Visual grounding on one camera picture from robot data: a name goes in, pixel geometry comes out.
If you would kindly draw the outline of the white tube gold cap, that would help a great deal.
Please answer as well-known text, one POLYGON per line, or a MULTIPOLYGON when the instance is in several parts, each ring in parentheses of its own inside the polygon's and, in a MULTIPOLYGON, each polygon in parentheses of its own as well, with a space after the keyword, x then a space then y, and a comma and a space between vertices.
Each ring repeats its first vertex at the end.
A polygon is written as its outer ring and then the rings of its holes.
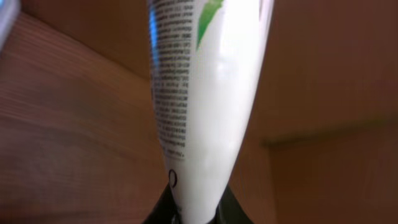
POLYGON ((158 138, 180 223, 209 223, 241 148, 273 0, 149 0, 158 138))

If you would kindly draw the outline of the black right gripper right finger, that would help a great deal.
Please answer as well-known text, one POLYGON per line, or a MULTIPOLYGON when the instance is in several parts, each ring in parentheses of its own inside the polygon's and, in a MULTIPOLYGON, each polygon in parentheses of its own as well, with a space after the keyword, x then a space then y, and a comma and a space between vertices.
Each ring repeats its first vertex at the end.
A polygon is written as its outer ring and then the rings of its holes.
POLYGON ((229 186, 226 187, 223 196, 218 204, 213 223, 253 224, 253 221, 246 215, 229 186))

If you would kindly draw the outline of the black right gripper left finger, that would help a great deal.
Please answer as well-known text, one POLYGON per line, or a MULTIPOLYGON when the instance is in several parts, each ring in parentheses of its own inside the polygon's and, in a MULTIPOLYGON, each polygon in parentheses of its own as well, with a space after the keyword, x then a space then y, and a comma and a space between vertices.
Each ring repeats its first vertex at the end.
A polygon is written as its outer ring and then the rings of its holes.
POLYGON ((143 224, 181 224, 170 185, 166 185, 156 205, 143 224))

